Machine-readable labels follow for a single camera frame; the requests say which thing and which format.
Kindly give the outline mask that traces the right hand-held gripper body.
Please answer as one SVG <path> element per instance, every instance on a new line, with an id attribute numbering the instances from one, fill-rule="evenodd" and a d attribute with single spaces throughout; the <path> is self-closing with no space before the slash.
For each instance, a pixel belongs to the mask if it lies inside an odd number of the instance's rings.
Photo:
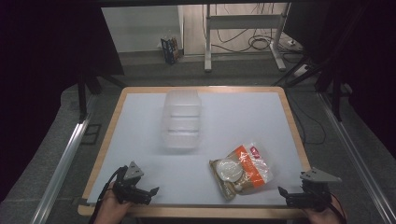
<path id="1" fill-rule="evenodd" d="M 332 203 L 332 195 L 329 189 L 329 183 L 340 183 L 340 177 L 328 174 L 318 168 L 313 167 L 311 170 L 301 172 L 302 192 L 289 193 L 287 201 L 299 201 L 303 208 L 326 209 Z"/>

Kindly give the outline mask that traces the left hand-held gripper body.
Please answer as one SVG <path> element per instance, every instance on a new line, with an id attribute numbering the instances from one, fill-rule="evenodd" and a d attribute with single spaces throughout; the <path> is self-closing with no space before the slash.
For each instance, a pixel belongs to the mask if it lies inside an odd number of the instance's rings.
<path id="1" fill-rule="evenodd" d="M 151 198 L 149 191 L 139 189 L 136 184 L 144 173 L 132 161 L 128 166 L 123 166 L 117 173 L 113 191 L 119 203 L 135 203 L 139 198 Z"/>

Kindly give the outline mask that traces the person's right hand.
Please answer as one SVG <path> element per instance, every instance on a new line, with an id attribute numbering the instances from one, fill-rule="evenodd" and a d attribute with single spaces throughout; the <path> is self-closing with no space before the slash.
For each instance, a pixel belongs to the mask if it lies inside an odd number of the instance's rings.
<path id="1" fill-rule="evenodd" d="M 339 200 L 334 195 L 332 196 L 332 206 L 339 212 L 339 215 L 334 213 L 330 208 L 326 208 L 322 212 L 316 212 L 313 209 L 304 209 L 303 212 L 310 224 L 342 224 L 340 217 L 347 219 L 347 216 Z"/>

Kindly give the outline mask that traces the person's left hand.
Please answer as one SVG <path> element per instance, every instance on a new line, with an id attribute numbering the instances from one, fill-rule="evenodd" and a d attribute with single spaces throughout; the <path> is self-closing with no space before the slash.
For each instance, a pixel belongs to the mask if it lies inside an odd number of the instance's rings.
<path id="1" fill-rule="evenodd" d="M 114 183 L 111 182 L 108 186 L 93 224 L 120 224 L 134 205 L 131 202 L 119 203 L 113 185 Z"/>

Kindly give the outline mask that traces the orange and clear snack bag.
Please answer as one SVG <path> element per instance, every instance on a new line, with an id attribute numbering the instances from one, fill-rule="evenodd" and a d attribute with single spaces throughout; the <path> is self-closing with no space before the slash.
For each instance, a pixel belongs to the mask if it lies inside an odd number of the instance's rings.
<path id="1" fill-rule="evenodd" d="M 210 161 L 209 167 L 228 201 L 236 195 L 251 194 L 274 179 L 273 171 L 256 143 L 240 145 L 225 158 Z"/>

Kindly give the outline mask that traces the clear plastic container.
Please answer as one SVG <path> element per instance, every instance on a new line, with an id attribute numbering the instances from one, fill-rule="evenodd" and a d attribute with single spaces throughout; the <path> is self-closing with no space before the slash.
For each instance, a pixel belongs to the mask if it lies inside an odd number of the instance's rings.
<path id="1" fill-rule="evenodd" d="M 171 90 L 165 95 L 162 136 L 167 147 L 196 148 L 200 140 L 202 101 L 197 90 Z"/>

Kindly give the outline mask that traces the black stand legs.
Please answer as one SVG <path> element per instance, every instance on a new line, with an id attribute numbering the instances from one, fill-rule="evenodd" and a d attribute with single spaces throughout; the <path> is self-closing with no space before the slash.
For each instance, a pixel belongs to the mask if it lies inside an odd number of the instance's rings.
<path id="1" fill-rule="evenodd" d="M 100 72 L 97 69 L 91 69 L 78 74 L 78 106 L 79 106 L 79 123 L 82 123 L 88 117 L 88 104 L 86 90 L 92 95 L 98 95 L 102 92 L 102 86 L 99 83 L 99 77 L 124 89 L 127 84 L 116 79 L 111 75 Z"/>

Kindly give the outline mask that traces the black tripod stand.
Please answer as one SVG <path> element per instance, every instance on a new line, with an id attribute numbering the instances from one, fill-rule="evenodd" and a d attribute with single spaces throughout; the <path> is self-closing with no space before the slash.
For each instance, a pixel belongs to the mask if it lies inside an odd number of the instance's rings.
<path id="1" fill-rule="evenodd" d="M 332 89 L 330 96 L 330 109 L 337 121 L 341 121 L 340 104 L 341 98 L 345 96 L 342 92 L 342 79 L 340 71 L 337 67 L 335 58 L 329 57 L 321 63 L 314 63 L 307 71 L 303 72 L 298 77 L 290 80 L 290 77 L 304 64 L 309 64 L 311 58 L 307 55 L 297 62 L 291 69 L 289 69 L 279 80 L 273 83 L 273 86 L 280 86 L 282 88 L 292 88 L 301 82 L 318 75 L 318 79 L 314 85 L 317 92 L 325 92 L 329 88 Z"/>

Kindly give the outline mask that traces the dark carton on floor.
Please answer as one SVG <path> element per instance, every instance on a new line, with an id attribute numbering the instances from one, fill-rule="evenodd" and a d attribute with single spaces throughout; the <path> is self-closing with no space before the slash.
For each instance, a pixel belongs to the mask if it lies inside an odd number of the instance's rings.
<path id="1" fill-rule="evenodd" d="M 168 30 L 161 38 L 161 48 L 166 63 L 174 64 L 180 58 L 177 37 L 173 35 L 171 30 Z"/>

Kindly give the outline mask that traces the white power strip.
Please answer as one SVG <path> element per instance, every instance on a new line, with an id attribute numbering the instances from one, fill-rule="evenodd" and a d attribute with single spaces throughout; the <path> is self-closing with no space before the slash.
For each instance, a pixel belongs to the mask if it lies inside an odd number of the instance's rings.
<path id="1" fill-rule="evenodd" d="M 294 39 L 290 39 L 287 41 L 287 44 L 293 49 L 293 50 L 303 50 L 304 47 L 298 43 L 296 40 Z"/>

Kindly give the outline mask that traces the white board panel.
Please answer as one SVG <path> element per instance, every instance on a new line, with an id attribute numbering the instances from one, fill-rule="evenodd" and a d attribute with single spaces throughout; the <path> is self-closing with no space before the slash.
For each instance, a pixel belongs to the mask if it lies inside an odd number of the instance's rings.
<path id="1" fill-rule="evenodd" d="M 103 7 L 102 12 L 117 52 L 159 50 L 161 39 L 172 37 L 183 48 L 182 7 Z"/>

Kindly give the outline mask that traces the aluminium rail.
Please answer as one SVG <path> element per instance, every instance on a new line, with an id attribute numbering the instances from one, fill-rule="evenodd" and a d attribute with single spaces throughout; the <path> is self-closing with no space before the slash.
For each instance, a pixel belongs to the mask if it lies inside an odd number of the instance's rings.
<path id="1" fill-rule="evenodd" d="M 89 98 L 88 103 L 86 104 L 88 110 L 87 115 L 76 125 L 74 131 L 72 132 L 71 137 L 64 149 L 64 153 L 58 162 L 58 165 L 29 224 L 46 224 L 52 207 L 55 204 L 61 187 L 65 181 L 68 170 L 70 169 L 72 161 L 77 153 L 83 135 L 90 123 L 98 98 L 98 95 L 92 95 Z"/>
<path id="2" fill-rule="evenodd" d="M 322 103 L 326 115 L 328 116 L 332 126 L 337 133 L 343 148 L 346 150 L 349 159 L 355 167 L 360 179 L 367 189 L 369 196 L 371 197 L 375 208 L 377 209 L 379 215 L 382 217 L 385 224 L 396 224 L 396 213 L 393 211 L 388 198 L 384 194 L 383 190 L 377 184 L 374 176 L 370 172 L 368 166 L 364 162 L 361 154 L 358 151 L 355 143 L 352 141 L 349 133 L 347 132 L 342 121 L 339 121 L 334 115 L 331 109 L 331 102 L 324 93 L 318 93 L 317 97 Z"/>

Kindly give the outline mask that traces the white metal desk frame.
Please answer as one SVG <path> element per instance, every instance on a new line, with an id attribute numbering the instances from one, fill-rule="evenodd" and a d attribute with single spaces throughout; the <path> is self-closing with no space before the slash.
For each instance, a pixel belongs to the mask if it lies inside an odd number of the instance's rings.
<path id="1" fill-rule="evenodd" d="M 285 71 L 286 65 L 279 53 L 278 44 L 288 16 L 290 3 L 286 3 L 280 14 L 211 16 L 210 5 L 206 6 L 205 16 L 205 71 L 212 71 L 211 31 L 230 29 L 275 29 L 276 34 L 269 47 L 279 71 Z"/>

